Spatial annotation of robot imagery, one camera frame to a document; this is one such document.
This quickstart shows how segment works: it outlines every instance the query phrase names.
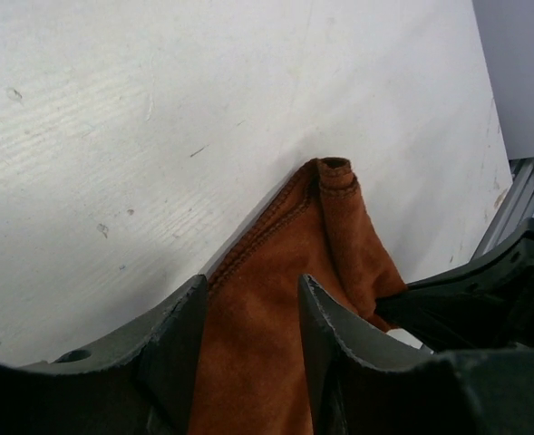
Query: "towel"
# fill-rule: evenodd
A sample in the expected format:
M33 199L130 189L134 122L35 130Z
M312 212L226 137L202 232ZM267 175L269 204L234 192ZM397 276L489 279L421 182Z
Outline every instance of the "towel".
M313 433L297 281L387 331L375 298L406 289L346 159L299 169L209 280L190 435Z

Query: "white tabletop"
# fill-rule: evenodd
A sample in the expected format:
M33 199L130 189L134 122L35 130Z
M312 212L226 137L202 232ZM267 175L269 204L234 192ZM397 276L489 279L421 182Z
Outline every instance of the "white tabletop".
M468 261L510 186L471 0L0 0L0 361L154 306L315 156L407 281Z

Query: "folded cloth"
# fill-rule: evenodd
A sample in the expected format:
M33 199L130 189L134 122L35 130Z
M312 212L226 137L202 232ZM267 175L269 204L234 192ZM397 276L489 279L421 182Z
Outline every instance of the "folded cloth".
M346 159L313 159L288 181L209 280L191 435L313 433L297 281L387 331L375 298L405 290Z

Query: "table surface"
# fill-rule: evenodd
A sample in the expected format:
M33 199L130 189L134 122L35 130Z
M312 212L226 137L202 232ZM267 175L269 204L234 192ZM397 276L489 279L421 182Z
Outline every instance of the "table surface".
M471 0L0 1L0 361L145 312L315 156L406 281L467 262L510 186Z

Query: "dark mark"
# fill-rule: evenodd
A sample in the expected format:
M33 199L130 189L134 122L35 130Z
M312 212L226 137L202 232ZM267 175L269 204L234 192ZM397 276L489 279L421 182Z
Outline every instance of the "dark mark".
M107 238L107 233L110 232L110 229L107 228L104 224L98 224L97 230L102 233L105 238Z
M200 148L198 151L196 152L193 152L192 154L190 154L190 158L194 157L196 154L198 154L199 152L202 152L203 150L205 150L206 148L208 147L208 145L206 147L202 147Z
M6 88L6 96L13 102L19 102L23 99L23 95L15 88Z
M507 188L505 188L504 190L502 190L502 193L500 193L499 197L496 198L496 201L494 201L494 208L498 208L499 205L502 203L502 201L504 200L504 196L506 195L506 192L508 191Z

